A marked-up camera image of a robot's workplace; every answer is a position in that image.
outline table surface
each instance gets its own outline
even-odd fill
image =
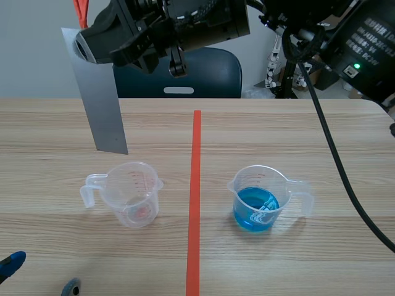
[[[322,100],[357,197],[395,240],[393,122],[377,105]],[[351,205],[310,100],[121,100],[129,155],[95,151],[81,100],[0,99],[0,258],[24,250],[2,296],[185,294],[193,110],[202,110],[201,295],[392,295],[395,256]],[[128,229],[103,201],[87,210],[91,173],[130,161],[165,183],[152,224]],[[308,181],[311,218],[291,202],[270,231],[242,231],[227,182],[262,164]]]

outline gray metal sheet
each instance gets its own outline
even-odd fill
[[[92,64],[75,45],[79,30],[62,28],[97,150],[128,154],[112,64]]]

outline blue chair backrest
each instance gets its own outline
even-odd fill
[[[169,73],[170,57],[160,59],[152,74],[114,67],[118,97],[241,97],[242,71],[234,54],[204,47],[186,52],[185,60],[188,76],[181,78]],[[193,93],[166,93],[165,88],[193,88]]]

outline measuring cup with blue liquid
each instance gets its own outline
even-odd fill
[[[274,168],[263,165],[243,168],[228,183],[228,189],[235,195],[235,219],[250,231],[264,231],[272,227],[294,197],[302,199],[301,212],[309,216],[314,205],[309,188],[306,182],[289,180]]]

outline plastic measuring cup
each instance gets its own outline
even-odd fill
[[[156,170],[143,162],[117,166],[107,174],[89,175],[80,194],[85,207],[94,206],[94,190],[112,209],[119,221],[132,228],[151,223],[159,212],[158,191],[163,182]]]
[[[228,183],[234,193],[233,213],[236,221],[247,230],[270,228],[293,197],[302,199],[302,214],[309,216],[314,197],[306,182],[287,179],[274,168],[252,165],[241,169]]]

